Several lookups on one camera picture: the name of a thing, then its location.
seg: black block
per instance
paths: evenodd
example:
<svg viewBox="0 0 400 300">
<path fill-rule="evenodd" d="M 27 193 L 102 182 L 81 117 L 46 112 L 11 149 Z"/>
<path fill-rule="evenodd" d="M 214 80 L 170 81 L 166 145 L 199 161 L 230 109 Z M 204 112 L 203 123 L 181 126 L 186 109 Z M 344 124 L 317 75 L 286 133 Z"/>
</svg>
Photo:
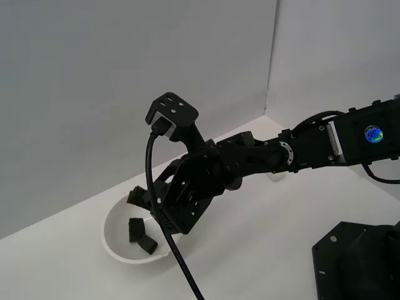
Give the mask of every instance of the black block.
<svg viewBox="0 0 400 300">
<path fill-rule="evenodd" d="M 136 186 L 132 191 L 129 192 L 129 196 L 127 197 L 126 202 L 129 204 L 139 206 L 141 208 L 145 208 L 143 207 L 144 204 L 142 197 L 146 192 L 147 191 L 142 187 Z"/>
<path fill-rule="evenodd" d="M 158 247 L 158 243 L 147 235 L 142 236 L 142 238 L 138 240 L 137 243 L 143 250 L 145 250 L 149 254 L 153 254 Z"/>
<path fill-rule="evenodd" d="M 135 243 L 146 234 L 143 219 L 132 217 L 129 219 L 129 242 Z"/>
</svg>

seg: black metal bracket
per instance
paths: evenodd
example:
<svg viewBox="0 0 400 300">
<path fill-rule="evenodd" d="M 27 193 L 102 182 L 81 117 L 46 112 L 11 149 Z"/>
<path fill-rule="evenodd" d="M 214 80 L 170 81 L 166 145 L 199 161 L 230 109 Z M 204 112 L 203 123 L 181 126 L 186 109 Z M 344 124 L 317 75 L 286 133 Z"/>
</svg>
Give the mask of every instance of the black metal bracket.
<svg viewBox="0 0 400 300">
<path fill-rule="evenodd" d="M 325 235 L 312 247 L 318 299 L 400 299 L 397 229 L 340 222 Z"/>
</svg>

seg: white bowl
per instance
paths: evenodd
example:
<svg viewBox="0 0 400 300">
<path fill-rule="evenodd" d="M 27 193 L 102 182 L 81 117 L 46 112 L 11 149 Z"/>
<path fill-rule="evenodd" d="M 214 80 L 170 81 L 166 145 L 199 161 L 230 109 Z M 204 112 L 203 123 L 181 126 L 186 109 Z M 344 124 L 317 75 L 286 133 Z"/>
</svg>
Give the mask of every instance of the white bowl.
<svg viewBox="0 0 400 300">
<path fill-rule="evenodd" d="M 106 251 L 118 261 L 127 264 L 145 264 L 156 261 L 168 255 L 171 249 L 159 227 L 150 213 L 132 204 L 126 203 L 128 197 L 119 200 L 108 212 L 101 230 L 101 242 Z M 158 243 L 155 252 L 150 255 L 136 243 L 129 242 L 129 218 L 143 218 L 146 234 Z M 176 242 L 182 234 L 174 234 Z"/>
</svg>

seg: black robotic arm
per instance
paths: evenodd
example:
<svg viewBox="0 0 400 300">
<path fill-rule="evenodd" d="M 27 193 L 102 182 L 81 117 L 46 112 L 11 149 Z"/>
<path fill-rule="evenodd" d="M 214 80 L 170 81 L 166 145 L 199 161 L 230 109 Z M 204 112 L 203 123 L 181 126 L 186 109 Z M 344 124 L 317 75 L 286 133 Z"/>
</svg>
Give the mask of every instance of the black robotic arm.
<svg viewBox="0 0 400 300">
<path fill-rule="evenodd" d="M 154 182 L 171 234 L 189 233 L 213 197 L 240 188 L 243 177 L 355 164 L 370 170 L 373 161 L 400 156 L 400 99 L 396 98 L 347 113 L 322 112 L 268 141 L 255 139 L 249 131 L 217 143 L 204 141 L 195 125 L 197 117 L 196 109 L 171 92 L 156 99 L 146 116 L 153 129 L 166 120 L 166 136 L 182 141 L 188 151 Z M 136 187 L 128 201 L 154 215 L 149 198 L 146 190 Z"/>
<path fill-rule="evenodd" d="M 400 156 L 399 97 L 377 100 L 372 106 L 351 108 L 347 113 L 321 112 L 268 141 L 255 139 L 249 131 L 217 143 L 205 141 L 194 123 L 198 115 L 171 92 L 152 103 L 146 116 L 152 129 L 146 149 L 149 190 L 137 186 L 127 200 L 150 211 L 160 224 L 197 299 L 204 298 L 171 235 L 188 234 L 213 197 L 226 189 L 239 189 L 244 177 L 361 164 L 377 181 L 400 183 L 378 178 L 369 168 L 374 161 Z M 183 142 L 187 154 L 153 182 L 152 148 L 162 135 Z M 330 243 L 337 237 L 341 242 L 332 247 Z M 314 245 L 312 254 L 319 299 L 400 299 L 400 223 L 367 226 L 341 222 Z"/>
</svg>

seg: metal plate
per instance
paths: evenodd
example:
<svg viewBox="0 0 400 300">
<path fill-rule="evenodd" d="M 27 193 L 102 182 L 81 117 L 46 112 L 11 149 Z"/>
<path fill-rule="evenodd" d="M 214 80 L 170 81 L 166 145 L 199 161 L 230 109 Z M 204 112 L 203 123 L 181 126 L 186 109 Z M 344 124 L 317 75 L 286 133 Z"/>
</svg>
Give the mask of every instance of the metal plate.
<svg viewBox="0 0 400 300">
<path fill-rule="evenodd" d="M 340 222 L 312 247 L 318 299 L 348 300 L 339 277 L 339 257 L 371 225 Z"/>
</svg>

